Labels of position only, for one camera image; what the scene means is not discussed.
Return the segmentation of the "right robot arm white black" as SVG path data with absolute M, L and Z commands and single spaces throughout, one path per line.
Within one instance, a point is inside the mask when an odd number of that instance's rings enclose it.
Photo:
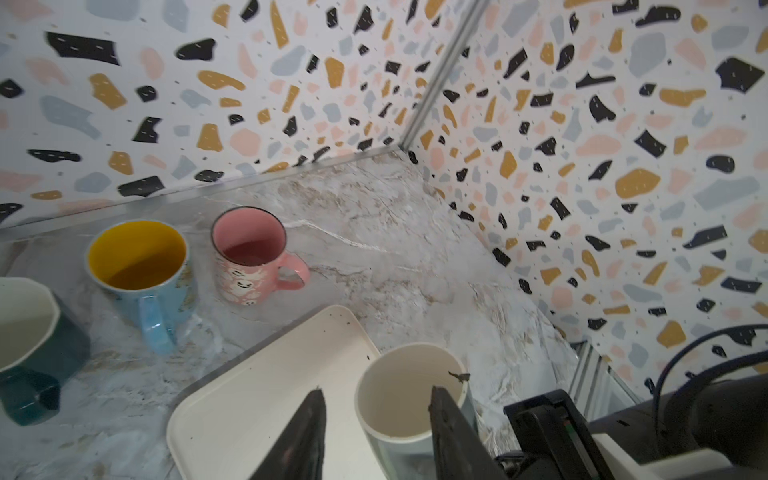
M 697 347 L 721 336 L 745 343 L 762 328 L 703 335 L 662 369 L 650 401 L 592 422 L 562 389 L 506 406 L 520 448 L 497 456 L 495 464 L 508 479 L 640 477 L 651 465 L 674 460 L 683 462 L 685 479 L 766 478 L 767 376 L 729 377 L 766 363 L 766 351 L 724 359 L 675 392 L 663 391 L 674 367 Z

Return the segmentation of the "light blue butterfly mug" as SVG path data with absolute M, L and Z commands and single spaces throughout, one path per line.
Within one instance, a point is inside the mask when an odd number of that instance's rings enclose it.
M 152 351 L 177 349 L 177 330 L 199 300 L 191 250 L 178 230 L 156 220 L 116 224 L 91 241 L 85 268 Z

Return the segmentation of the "pink patterned mug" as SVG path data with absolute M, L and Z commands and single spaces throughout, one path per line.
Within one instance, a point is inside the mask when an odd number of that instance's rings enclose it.
M 251 306 L 277 291 L 300 290 L 308 265 L 287 251 L 287 232 L 272 213 L 239 206 L 220 214 L 211 227 L 215 281 L 227 301 Z

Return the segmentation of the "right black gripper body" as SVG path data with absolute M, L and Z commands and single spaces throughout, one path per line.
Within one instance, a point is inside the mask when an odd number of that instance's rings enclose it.
M 509 479 L 612 479 L 585 418 L 562 389 L 504 407 L 519 449 L 498 455 Z

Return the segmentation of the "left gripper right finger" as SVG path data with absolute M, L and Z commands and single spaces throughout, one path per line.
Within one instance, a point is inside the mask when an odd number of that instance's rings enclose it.
M 432 387 L 428 411 L 437 479 L 506 479 L 445 388 Z

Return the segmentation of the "grey mug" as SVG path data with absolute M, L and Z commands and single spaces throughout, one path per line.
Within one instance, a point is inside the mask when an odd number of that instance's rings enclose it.
M 376 359 L 360 379 L 355 411 L 388 479 L 434 479 L 428 411 L 431 390 L 443 387 L 474 432 L 478 422 L 463 363 L 446 349 L 413 343 Z

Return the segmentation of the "dark green mug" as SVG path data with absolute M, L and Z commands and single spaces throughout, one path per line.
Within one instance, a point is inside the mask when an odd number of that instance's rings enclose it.
M 64 384 L 90 353 L 85 330 L 51 289 L 28 278 L 1 279 L 1 404 L 14 423 L 57 415 Z

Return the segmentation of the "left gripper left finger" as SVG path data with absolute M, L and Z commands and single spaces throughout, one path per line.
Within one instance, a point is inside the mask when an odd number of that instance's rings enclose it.
M 323 392 L 314 389 L 306 395 L 251 479 L 320 480 L 326 424 Z

